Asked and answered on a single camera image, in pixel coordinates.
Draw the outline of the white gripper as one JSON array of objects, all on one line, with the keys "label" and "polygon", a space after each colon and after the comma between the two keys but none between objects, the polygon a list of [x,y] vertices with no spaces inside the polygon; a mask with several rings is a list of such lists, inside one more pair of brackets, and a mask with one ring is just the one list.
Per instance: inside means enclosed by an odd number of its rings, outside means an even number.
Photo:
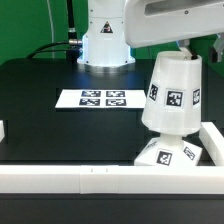
[{"label": "white gripper", "polygon": [[224,52],[224,0],[127,0],[124,35],[132,48],[178,41],[186,60],[197,55],[189,48],[191,38],[218,34],[210,49],[211,61],[220,62]]}]

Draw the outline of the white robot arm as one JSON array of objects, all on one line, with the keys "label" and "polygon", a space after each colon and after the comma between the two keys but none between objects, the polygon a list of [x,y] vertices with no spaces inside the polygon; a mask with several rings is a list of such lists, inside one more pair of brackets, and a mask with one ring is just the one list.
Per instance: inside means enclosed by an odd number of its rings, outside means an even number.
[{"label": "white robot arm", "polygon": [[224,0],[88,0],[89,26],[79,62],[97,67],[131,63],[130,50],[216,35],[209,56],[224,53]]}]

